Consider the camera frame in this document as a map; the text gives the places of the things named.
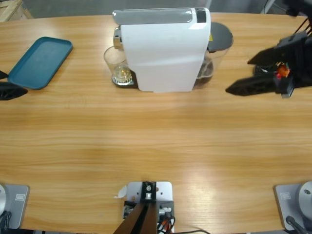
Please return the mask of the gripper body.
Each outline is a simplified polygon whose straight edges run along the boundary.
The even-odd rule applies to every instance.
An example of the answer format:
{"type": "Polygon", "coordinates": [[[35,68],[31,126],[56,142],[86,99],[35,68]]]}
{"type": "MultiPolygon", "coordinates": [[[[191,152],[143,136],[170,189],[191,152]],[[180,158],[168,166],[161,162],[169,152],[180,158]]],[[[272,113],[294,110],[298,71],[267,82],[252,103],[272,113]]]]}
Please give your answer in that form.
{"type": "Polygon", "coordinates": [[[312,85],[312,38],[306,32],[295,33],[281,39],[277,47],[285,48],[281,63],[290,72],[276,76],[276,93],[290,98],[295,89],[312,85]]]}

